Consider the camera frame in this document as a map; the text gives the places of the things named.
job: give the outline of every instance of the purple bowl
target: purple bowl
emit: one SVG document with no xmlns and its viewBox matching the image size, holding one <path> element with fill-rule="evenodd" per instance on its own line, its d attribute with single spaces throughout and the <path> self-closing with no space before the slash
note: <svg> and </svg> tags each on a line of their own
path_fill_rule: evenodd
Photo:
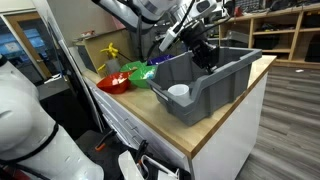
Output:
<svg viewBox="0 0 320 180">
<path fill-rule="evenodd" d="M 153 58 L 151 60 L 149 60 L 147 62 L 147 65 L 148 66 L 153 66 L 153 65 L 157 65 L 157 64 L 161 64 L 171 58 L 173 58 L 174 56 L 172 55 L 163 55 L 163 56 L 159 56 L 159 57 L 156 57 L 156 58 Z"/>
</svg>

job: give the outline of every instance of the gray plastic bin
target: gray plastic bin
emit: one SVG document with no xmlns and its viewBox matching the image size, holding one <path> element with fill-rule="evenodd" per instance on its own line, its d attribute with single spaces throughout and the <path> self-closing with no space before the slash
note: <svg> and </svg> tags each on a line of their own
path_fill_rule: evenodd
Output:
<svg viewBox="0 0 320 180">
<path fill-rule="evenodd" d="M 218 68 L 211 75 L 194 64 L 192 56 L 187 52 L 159 64 L 154 79 L 147 80 L 167 111 L 189 126 L 233 102 L 247 89 L 251 64 L 262 57 L 262 52 L 221 47 Z M 167 90 L 175 84 L 188 85 L 190 98 L 171 95 Z"/>
</svg>

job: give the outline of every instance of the yellow toy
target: yellow toy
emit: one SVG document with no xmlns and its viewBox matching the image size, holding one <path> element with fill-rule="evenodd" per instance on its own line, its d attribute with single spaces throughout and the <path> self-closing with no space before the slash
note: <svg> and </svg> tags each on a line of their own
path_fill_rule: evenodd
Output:
<svg viewBox="0 0 320 180">
<path fill-rule="evenodd" d="M 110 60 L 108 60 L 105 64 L 99 67 L 98 71 L 101 71 L 107 66 L 108 74 L 113 74 L 115 72 L 118 72 L 120 70 L 120 65 L 117 60 L 119 50 L 113 47 L 113 43 L 111 42 L 107 48 L 100 50 L 100 52 L 101 53 L 107 52 L 107 54 L 110 57 Z"/>
</svg>

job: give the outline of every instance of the wooden shelf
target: wooden shelf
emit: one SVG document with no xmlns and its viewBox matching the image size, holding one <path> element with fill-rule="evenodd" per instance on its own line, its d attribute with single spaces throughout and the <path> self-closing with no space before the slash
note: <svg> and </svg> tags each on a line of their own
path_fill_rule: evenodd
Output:
<svg viewBox="0 0 320 180">
<path fill-rule="evenodd" d="M 266 53 L 290 53 L 291 49 L 289 48 L 282 48 L 282 49 L 270 49 L 270 50 L 267 50 L 267 49 L 264 49 L 262 50 L 262 52 L 266 52 Z"/>
<path fill-rule="evenodd" d="M 231 18 L 228 23 L 219 26 L 220 39 L 228 32 L 228 30 L 239 31 L 240 29 L 241 31 L 249 32 L 248 48 L 253 48 L 255 47 L 255 43 L 258 42 L 256 40 L 259 39 L 259 35 L 278 34 L 278 45 L 271 50 L 262 50 L 263 54 L 277 55 L 277 66 L 320 69 L 320 63 L 304 61 L 312 37 L 314 34 L 320 33 L 320 27 L 303 27 L 306 13 L 319 10 L 320 3 L 317 3 L 270 13 L 247 14 L 243 17 Z M 282 24 L 288 25 L 288 27 L 294 26 L 294 29 L 257 31 L 264 23 Z"/>
<path fill-rule="evenodd" d="M 320 31 L 320 27 L 318 28 L 302 28 L 299 32 L 317 32 Z"/>
<path fill-rule="evenodd" d="M 319 10 L 319 8 L 320 8 L 320 3 L 316 3 L 316 4 L 309 5 L 309 6 L 287 8 L 284 10 L 279 10 L 279 11 L 269 12 L 269 13 L 263 12 L 263 13 L 249 14 L 246 16 L 231 18 L 228 22 L 245 21 L 245 20 L 251 20 L 252 18 L 257 19 L 257 18 L 265 18 L 265 17 L 283 16 L 283 15 L 288 15 L 288 14 L 300 13 L 301 11 L 306 12 L 306 11 Z"/>
<path fill-rule="evenodd" d="M 279 31 L 261 31 L 254 32 L 253 35 L 265 35 L 265 34 L 285 34 L 285 33 L 294 33 L 294 29 L 290 30 L 279 30 Z"/>
<path fill-rule="evenodd" d="M 295 68 L 320 69 L 320 63 L 305 62 L 304 59 L 294 59 L 292 61 L 285 59 L 277 59 L 274 65 Z"/>
</svg>

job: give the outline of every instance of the red bowl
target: red bowl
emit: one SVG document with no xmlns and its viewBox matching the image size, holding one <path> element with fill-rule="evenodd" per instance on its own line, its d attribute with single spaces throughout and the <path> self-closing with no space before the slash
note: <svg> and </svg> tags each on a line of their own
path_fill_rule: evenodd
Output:
<svg viewBox="0 0 320 180">
<path fill-rule="evenodd" d="M 124 93 L 130 86 L 129 76 L 132 72 L 117 72 L 102 79 L 97 87 L 111 94 Z"/>
</svg>

